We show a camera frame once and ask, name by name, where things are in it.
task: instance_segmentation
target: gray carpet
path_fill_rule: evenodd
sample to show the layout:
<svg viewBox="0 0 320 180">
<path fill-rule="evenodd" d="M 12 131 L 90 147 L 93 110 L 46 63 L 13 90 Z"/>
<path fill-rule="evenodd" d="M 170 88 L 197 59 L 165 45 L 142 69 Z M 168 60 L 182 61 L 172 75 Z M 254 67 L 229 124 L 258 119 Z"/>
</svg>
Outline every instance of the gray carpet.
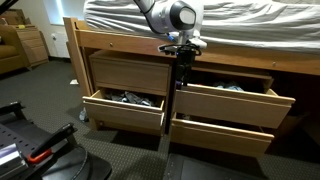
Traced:
<svg viewBox="0 0 320 180">
<path fill-rule="evenodd" d="M 171 145 L 169 138 L 125 131 L 91 131 L 78 120 L 82 109 L 80 88 L 70 63 L 50 61 L 32 71 L 21 70 L 0 77 L 0 103 L 21 100 L 25 115 L 40 128 L 54 132 L 72 122 L 77 141 L 89 152 L 109 161 L 110 179 L 162 179 L 168 152 L 214 162 L 265 179 L 320 179 L 320 148 L 302 131 L 276 141 L 259 159 Z"/>
</svg>

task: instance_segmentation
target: wooden furniture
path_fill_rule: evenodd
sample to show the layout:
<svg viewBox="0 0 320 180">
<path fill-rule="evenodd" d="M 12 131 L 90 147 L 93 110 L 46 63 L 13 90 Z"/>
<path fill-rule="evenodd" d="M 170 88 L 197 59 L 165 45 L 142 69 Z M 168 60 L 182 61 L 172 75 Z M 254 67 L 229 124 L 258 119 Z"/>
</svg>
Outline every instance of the wooden furniture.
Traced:
<svg viewBox="0 0 320 180">
<path fill-rule="evenodd" d="M 64 18 L 64 24 L 70 43 L 70 54 L 73 57 L 78 81 L 84 96 L 92 96 L 95 93 L 91 72 L 88 71 L 90 68 L 88 68 L 87 58 L 88 52 L 92 48 L 167 57 L 157 51 L 159 45 L 167 43 L 162 39 L 91 31 L 85 22 L 78 21 L 76 18 Z M 264 94 L 241 93 L 199 86 L 189 86 L 178 90 L 173 111 L 200 116 L 200 120 L 186 121 L 173 114 L 174 118 L 171 122 L 172 140 L 205 148 L 257 156 L 266 150 L 273 139 L 272 134 L 263 132 L 264 128 L 258 127 L 256 131 L 243 130 L 215 124 L 209 125 L 203 123 L 203 120 L 219 118 L 227 122 L 277 128 L 289 111 L 295 97 L 278 96 L 270 89 L 272 84 L 270 76 L 260 73 L 247 73 L 247 71 L 264 69 L 272 72 L 319 76 L 320 56 L 208 43 L 208 48 L 203 50 L 202 56 L 196 58 L 193 69 L 260 78 L 265 82 L 264 88 L 266 91 Z M 96 122 L 90 122 L 92 128 L 96 128 Z"/>
<path fill-rule="evenodd" d="M 11 26 L 0 25 L 0 74 L 29 67 L 18 34 Z"/>
<path fill-rule="evenodd" d="M 48 62 L 48 53 L 40 31 L 33 25 L 16 28 L 31 66 Z"/>
<path fill-rule="evenodd" d="M 169 92 L 170 61 L 112 51 L 95 52 L 89 59 L 96 92 L 90 97 L 84 96 L 83 100 L 90 121 L 104 127 L 161 135 Z M 156 107 L 105 99 L 106 93 L 112 90 L 152 95 L 157 100 Z"/>
</svg>

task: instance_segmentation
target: bed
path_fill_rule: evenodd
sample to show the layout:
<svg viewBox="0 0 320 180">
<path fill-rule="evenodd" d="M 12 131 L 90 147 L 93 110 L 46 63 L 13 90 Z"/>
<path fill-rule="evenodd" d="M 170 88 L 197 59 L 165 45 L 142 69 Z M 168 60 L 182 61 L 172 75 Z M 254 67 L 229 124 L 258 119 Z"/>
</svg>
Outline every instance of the bed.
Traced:
<svg viewBox="0 0 320 180">
<path fill-rule="evenodd" d="M 99 27 L 99 30 L 96 29 L 93 25 L 88 21 L 88 17 L 86 17 L 85 21 L 80 21 L 76 18 L 64 18 L 65 28 L 68 35 L 69 40 L 69 52 L 71 59 L 73 61 L 73 65 L 75 67 L 75 71 L 78 77 L 78 81 L 80 83 L 80 87 L 82 90 L 82 95 L 91 96 L 94 93 L 94 87 L 90 79 L 90 65 L 88 65 L 88 56 L 94 52 L 95 49 L 105 49 L 111 51 L 120 51 L 120 52 L 129 52 L 135 54 L 144 54 L 144 55 L 152 55 L 164 57 L 166 55 L 159 53 L 157 51 L 157 47 L 162 44 L 168 44 L 168 40 L 163 36 L 154 36 L 148 32 L 146 29 L 145 32 L 138 31 L 137 32 L 128 32 L 119 30 L 116 28 L 106 28 L 102 29 Z M 257 41 L 255 40 L 253 44 L 248 44 L 244 42 L 248 42 L 248 39 L 242 39 L 241 41 L 235 42 L 222 42 L 219 40 L 227 41 L 225 38 L 216 38 L 216 39 L 207 39 L 208 48 L 203 50 L 202 56 L 196 58 L 197 62 L 201 63 L 209 63 L 210 65 L 228 65 L 228 66 L 237 66 L 237 67 L 247 67 L 247 68 L 255 68 L 255 69 L 264 69 L 264 70 L 272 70 L 272 71 L 280 71 L 280 72 L 291 72 L 295 75 L 299 74 L 308 74 L 319 76 L 320 75 L 320 54 L 319 51 L 319 24 L 316 22 L 319 21 L 319 18 L 313 18 L 312 24 L 312 32 L 308 32 L 308 42 L 314 42 L 315 44 L 310 43 L 308 47 L 301 46 L 302 36 L 306 35 L 304 31 L 301 31 L 299 36 L 300 38 L 295 39 L 296 43 L 291 43 L 289 37 L 286 37 L 285 43 L 295 44 L 295 47 L 289 46 L 266 46 L 261 45 L 259 42 L 274 42 L 271 43 L 273 45 L 281 44 L 279 42 L 275 42 L 273 40 L 265 40 L 265 41 Z M 239 31 L 238 36 L 234 36 L 234 39 L 239 40 L 239 35 L 241 36 L 241 31 Z M 312 92 L 316 92 L 315 89 L 319 89 L 318 87 L 312 88 Z M 300 96 L 304 94 L 309 96 L 314 96 L 315 94 L 310 92 L 309 89 L 305 89 L 300 92 Z M 313 112 L 317 112 L 316 110 L 316 100 L 312 102 L 304 102 L 302 104 L 308 104 L 307 109 L 313 109 Z M 316 128 L 318 127 L 312 125 L 313 132 L 316 132 Z"/>
</svg>

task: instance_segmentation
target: robotic arm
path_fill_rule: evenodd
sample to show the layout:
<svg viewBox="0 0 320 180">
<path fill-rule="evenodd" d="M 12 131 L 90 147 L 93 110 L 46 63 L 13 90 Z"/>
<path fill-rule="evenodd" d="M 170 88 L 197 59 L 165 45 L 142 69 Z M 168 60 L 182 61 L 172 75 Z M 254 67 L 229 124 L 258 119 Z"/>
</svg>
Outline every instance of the robotic arm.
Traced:
<svg viewBox="0 0 320 180">
<path fill-rule="evenodd" d="M 150 29 L 156 34 L 179 32 L 173 45 L 162 45 L 160 52 L 177 55 L 176 80 L 184 86 L 189 80 L 191 65 L 200 49 L 207 43 L 200 40 L 204 7 L 196 0 L 134 0 L 147 19 Z"/>
</svg>

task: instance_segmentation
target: cable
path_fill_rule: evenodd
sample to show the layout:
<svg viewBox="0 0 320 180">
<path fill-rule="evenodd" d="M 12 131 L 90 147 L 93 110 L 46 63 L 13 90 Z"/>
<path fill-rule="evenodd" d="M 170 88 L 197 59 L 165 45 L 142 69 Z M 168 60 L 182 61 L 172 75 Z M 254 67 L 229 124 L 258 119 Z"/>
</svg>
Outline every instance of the cable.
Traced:
<svg viewBox="0 0 320 180">
<path fill-rule="evenodd" d="M 81 165 L 79 171 L 71 178 L 71 180 L 75 180 L 79 176 L 79 174 L 83 170 L 83 168 L 86 165 L 87 160 L 88 160 L 88 151 L 85 148 L 83 148 L 82 146 L 80 146 L 80 145 L 78 147 L 82 148 L 86 154 L 85 154 L 84 160 L 82 162 L 82 165 Z"/>
</svg>

